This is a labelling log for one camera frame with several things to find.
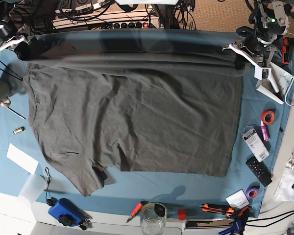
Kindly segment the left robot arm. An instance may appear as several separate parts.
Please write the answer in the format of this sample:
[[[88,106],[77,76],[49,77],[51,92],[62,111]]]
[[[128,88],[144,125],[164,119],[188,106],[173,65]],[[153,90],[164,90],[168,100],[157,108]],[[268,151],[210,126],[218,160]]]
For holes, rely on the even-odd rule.
[[[255,67],[255,78],[273,83],[269,65],[274,53],[281,51],[282,64],[288,65],[294,50],[294,39],[284,36],[290,26],[286,10],[291,6],[278,0],[255,0],[253,6],[246,1],[246,4],[251,10],[249,23],[253,28],[239,27],[236,33],[244,39],[223,45],[222,50],[234,51],[238,61],[248,61]]]

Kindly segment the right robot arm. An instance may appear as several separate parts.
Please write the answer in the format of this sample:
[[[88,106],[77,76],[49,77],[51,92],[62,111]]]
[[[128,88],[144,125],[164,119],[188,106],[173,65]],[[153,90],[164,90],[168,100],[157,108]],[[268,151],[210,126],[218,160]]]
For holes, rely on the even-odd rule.
[[[0,40],[2,41],[0,56],[3,50],[10,49],[23,59],[30,55],[31,41],[27,35],[21,33],[25,26],[18,28],[10,15],[10,11],[15,8],[16,4],[16,2],[0,0]]]

